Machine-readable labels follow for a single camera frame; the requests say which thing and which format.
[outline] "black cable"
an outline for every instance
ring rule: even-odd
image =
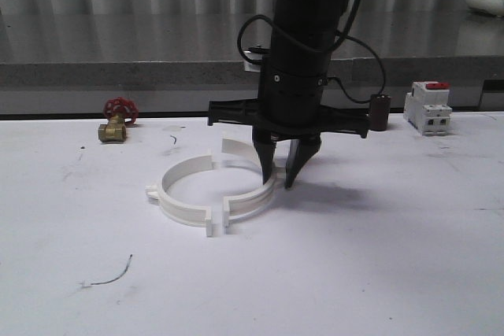
[[[369,46],[365,42],[361,41],[360,39],[356,39],[355,37],[352,37],[351,35],[347,35],[346,39],[348,39],[350,41],[353,41],[353,42],[357,43],[358,45],[361,45],[362,47],[364,47],[365,49],[367,49],[367,51],[370,52],[374,56],[374,58],[376,59],[376,62],[380,66],[380,71],[381,71],[381,75],[382,75],[381,87],[380,87],[380,90],[378,90],[378,92],[376,93],[376,96],[380,96],[384,92],[385,86],[387,85],[387,72],[385,71],[384,63],[381,61],[381,58],[378,56],[378,54],[371,48],[371,46]],[[348,92],[345,89],[345,87],[343,86],[343,83],[342,83],[341,79],[338,78],[337,76],[329,76],[328,77],[328,81],[330,81],[330,80],[334,80],[335,82],[337,82],[339,84],[339,87],[341,88],[341,90],[343,91],[343,93],[345,94],[345,96],[350,101],[352,101],[352,102],[354,102],[356,104],[369,104],[371,102],[371,98],[369,100],[357,100],[356,98],[352,98],[348,94]]]
[[[242,27],[240,28],[240,30],[238,32],[238,38],[236,40],[236,44],[238,46],[239,54],[242,56],[242,58],[245,61],[247,61],[253,65],[260,65],[261,64],[261,60],[249,58],[245,54],[245,52],[243,51],[243,48],[242,48],[243,33],[248,28],[248,26],[250,24],[252,24],[253,22],[255,22],[256,20],[263,20],[264,22],[269,24],[274,31],[276,31],[279,35],[284,37],[287,41],[289,41],[290,43],[292,43],[293,45],[295,45],[301,49],[304,49],[305,51],[308,51],[309,53],[312,53],[312,54],[331,53],[331,52],[335,51],[336,49],[338,49],[341,46],[341,44],[345,41],[345,39],[347,38],[348,33],[350,32],[350,29],[352,28],[352,24],[354,23],[355,17],[357,16],[357,11],[358,11],[360,4],[361,4],[361,0],[354,0],[354,4],[352,5],[352,9],[351,9],[350,14],[348,16],[348,19],[346,20],[345,28],[343,29],[342,34],[338,37],[338,39],[332,45],[330,45],[330,47],[328,47],[327,49],[324,49],[324,50],[314,49],[313,47],[308,46],[308,45],[298,41],[297,39],[295,39],[294,37],[289,35],[286,31],[284,31],[281,27],[276,25],[273,20],[271,20],[269,17],[267,17],[265,15],[258,14],[258,15],[252,16],[250,19],[245,21],[245,23],[243,23]]]

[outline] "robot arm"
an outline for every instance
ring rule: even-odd
[[[285,181],[288,188],[320,149],[321,132],[366,137],[366,116],[353,116],[321,105],[332,51],[348,33],[359,1],[341,36],[336,29],[348,0],[276,0],[270,48],[261,61],[258,98],[210,102],[210,125],[232,122],[253,126],[252,139],[264,181],[271,174],[278,141],[291,140]],[[261,15],[256,18],[268,20]]]

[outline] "white table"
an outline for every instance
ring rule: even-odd
[[[101,122],[0,122],[0,335],[504,334],[504,113],[455,113],[444,137],[401,115],[364,140],[323,135],[292,190],[227,234],[217,217],[213,238],[145,185],[208,148],[231,160],[222,131],[250,129],[139,119],[103,145]],[[226,168],[174,196],[218,205],[260,182]],[[80,284],[130,254],[117,281]]]

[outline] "stainless steel surface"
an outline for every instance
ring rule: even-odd
[[[0,114],[99,112],[106,91],[133,97],[144,112],[202,111],[209,98],[254,95],[258,75],[243,71],[235,41],[247,17],[4,15]],[[267,46],[269,33],[261,22],[252,25],[244,47]],[[351,34],[384,59],[393,107],[402,106],[414,80],[451,81],[450,104],[474,106],[485,79],[504,79],[502,19],[466,11],[361,13]],[[357,96],[380,81],[376,62],[352,42],[333,54],[330,74]],[[51,104],[50,92],[65,105]],[[325,102],[352,106],[336,87],[326,92]]]

